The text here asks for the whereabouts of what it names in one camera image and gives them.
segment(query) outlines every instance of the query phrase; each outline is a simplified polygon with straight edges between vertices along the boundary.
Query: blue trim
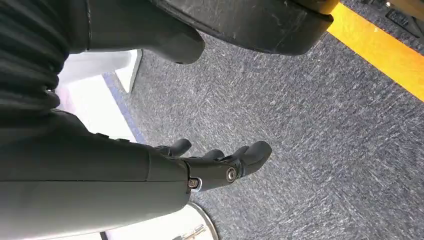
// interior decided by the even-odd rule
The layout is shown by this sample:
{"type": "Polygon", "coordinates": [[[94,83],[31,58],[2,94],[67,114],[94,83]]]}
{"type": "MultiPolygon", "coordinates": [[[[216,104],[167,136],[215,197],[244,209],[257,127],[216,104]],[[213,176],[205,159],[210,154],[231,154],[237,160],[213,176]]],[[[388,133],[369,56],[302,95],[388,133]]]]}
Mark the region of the blue trim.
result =
{"type": "Polygon", "coordinates": [[[118,108],[119,108],[121,114],[123,115],[123,118],[125,119],[126,123],[128,124],[128,127],[131,130],[132,135],[134,135],[135,140],[139,144],[145,144],[146,139],[145,139],[143,133],[138,129],[137,125],[135,124],[134,119],[131,116],[130,111],[128,110],[128,107],[125,104],[122,93],[120,93],[118,88],[115,86],[114,79],[113,79],[114,76],[115,75],[111,72],[102,74],[104,82],[106,83],[107,87],[109,88],[110,93],[112,94],[113,98],[115,99],[115,102],[118,105],[118,108]]]}

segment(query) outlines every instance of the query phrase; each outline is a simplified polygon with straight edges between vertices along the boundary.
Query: prosthetic arm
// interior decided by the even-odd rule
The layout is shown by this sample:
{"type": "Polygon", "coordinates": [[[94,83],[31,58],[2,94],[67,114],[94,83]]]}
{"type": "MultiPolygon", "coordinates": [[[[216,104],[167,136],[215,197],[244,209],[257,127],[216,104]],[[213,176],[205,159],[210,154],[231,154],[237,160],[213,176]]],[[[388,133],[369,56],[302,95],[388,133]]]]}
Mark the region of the prosthetic arm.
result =
{"type": "Polygon", "coordinates": [[[0,0],[0,38],[0,239],[90,233],[169,214],[192,192],[254,173],[271,154],[261,141],[229,156],[183,158],[185,139],[159,147],[109,139],[54,109],[69,52],[146,48],[183,64],[200,57],[200,35],[149,1],[0,0]]]}

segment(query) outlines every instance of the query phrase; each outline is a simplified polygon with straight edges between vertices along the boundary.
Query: yellow stripe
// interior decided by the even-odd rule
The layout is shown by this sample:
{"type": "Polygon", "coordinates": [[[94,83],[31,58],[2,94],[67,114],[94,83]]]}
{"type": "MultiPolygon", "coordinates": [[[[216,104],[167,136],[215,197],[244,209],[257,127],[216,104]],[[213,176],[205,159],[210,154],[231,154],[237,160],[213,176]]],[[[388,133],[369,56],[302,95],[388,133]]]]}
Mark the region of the yellow stripe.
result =
{"type": "Polygon", "coordinates": [[[328,32],[424,102],[424,57],[346,6],[338,4],[328,32]]]}

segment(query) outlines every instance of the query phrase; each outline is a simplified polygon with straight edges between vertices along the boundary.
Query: white surface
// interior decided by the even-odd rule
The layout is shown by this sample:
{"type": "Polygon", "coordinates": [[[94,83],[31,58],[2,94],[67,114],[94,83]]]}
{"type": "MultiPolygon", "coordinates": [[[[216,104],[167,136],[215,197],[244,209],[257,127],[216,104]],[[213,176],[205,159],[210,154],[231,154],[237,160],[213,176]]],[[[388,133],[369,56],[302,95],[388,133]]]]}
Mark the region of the white surface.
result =
{"type": "Polygon", "coordinates": [[[50,240],[102,240],[99,233],[91,233],[91,234],[85,234],[85,235],[79,235],[79,236],[67,236],[67,237],[60,237],[60,238],[53,238],[50,240]]]}
{"type": "Polygon", "coordinates": [[[101,75],[71,82],[65,88],[67,96],[58,91],[61,101],[66,103],[62,109],[76,115],[90,132],[136,142],[101,75]]]}
{"type": "Polygon", "coordinates": [[[132,54],[129,51],[70,54],[58,75],[60,84],[65,85],[117,69],[125,69],[130,66],[131,60],[132,54]]]}
{"type": "Polygon", "coordinates": [[[129,51],[129,54],[131,57],[129,59],[128,65],[126,67],[115,70],[115,73],[118,76],[123,89],[127,93],[130,93],[131,89],[133,89],[143,52],[141,50],[135,49],[129,51]]]}
{"type": "Polygon", "coordinates": [[[194,240],[213,240],[203,217],[194,208],[186,205],[177,212],[112,229],[106,233],[109,240],[172,240],[177,236],[191,233],[201,224],[205,226],[206,231],[194,240]]]}

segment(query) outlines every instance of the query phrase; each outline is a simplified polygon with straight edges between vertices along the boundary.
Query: robotic hand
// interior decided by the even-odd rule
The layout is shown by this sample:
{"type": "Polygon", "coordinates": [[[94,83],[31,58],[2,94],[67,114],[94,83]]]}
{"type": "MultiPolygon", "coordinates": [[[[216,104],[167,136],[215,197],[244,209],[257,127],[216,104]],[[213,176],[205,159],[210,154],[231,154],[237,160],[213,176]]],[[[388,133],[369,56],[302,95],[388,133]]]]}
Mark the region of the robotic hand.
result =
{"type": "Polygon", "coordinates": [[[202,157],[179,157],[190,149],[187,139],[180,139],[172,146],[155,147],[167,159],[183,161],[188,170],[187,185],[191,192],[206,191],[233,183],[259,170],[272,153],[270,145],[258,141],[252,146],[243,146],[229,156],[214,149],[202,157]]]}

